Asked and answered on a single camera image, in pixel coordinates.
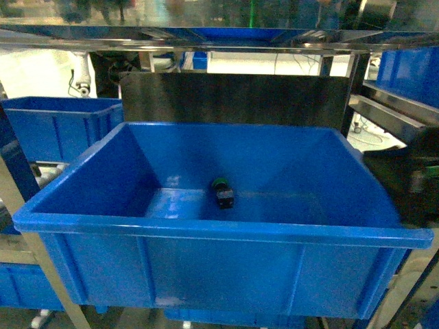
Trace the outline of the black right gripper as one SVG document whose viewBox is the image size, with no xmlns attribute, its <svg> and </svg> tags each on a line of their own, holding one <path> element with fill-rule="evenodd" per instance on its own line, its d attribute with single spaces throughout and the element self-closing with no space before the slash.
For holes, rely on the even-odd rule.
<svg viewBox="0 0 439 329">
<path fill-rule="evenodd" d="M 363 161 L 412 228 L 438 226 L 438 128 L 426 127 L 403 148 L 366 151 Z"/>
</svg>

